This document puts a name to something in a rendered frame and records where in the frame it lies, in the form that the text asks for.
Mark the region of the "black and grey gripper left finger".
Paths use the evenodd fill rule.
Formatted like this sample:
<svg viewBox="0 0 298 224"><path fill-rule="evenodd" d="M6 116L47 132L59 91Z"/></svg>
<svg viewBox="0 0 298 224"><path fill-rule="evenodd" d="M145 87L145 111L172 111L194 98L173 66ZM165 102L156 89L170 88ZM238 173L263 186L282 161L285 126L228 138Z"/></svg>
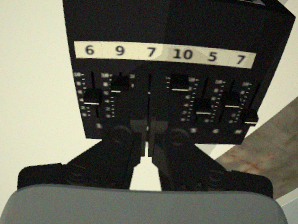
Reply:
<svg viewBox="0 0 298 224"><path fill-rule="evenodd" d="M145 157L148 80L149 70L135 67L133 90L121 89L116 123L106 129L103 139L67 164L23 168L17 190L35 184L130 189L134 168Z"/></svg>

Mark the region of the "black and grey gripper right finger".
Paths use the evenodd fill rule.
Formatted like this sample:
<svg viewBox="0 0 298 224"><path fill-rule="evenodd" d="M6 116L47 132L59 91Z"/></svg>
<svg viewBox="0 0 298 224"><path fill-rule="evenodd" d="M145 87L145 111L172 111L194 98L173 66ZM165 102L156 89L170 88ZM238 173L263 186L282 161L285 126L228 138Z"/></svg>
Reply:
<svg viewBox="0 0 298 224"><path fill-rule="evenodd" d="M167 91L165 68L151 74L148 157L158 168L161 191L247 191L273 198L267 177L227 171L195 145L181 127L178 92Z"/></svg>

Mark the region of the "black lighting desk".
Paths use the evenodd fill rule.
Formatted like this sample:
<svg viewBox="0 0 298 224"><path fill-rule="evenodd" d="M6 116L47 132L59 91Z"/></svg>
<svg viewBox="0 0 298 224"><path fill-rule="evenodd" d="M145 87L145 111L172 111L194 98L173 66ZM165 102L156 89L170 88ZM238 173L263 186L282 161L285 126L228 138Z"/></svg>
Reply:
<svg viewBox="0 0 298 224"><path fill-rule="evenodd" d="M133 90L137 66L149 70L146 142L152 70L166 68L194 143L241 145L296 19L278 0L62 3L86 139L102 140L115 124L120 90Z"/></svg>

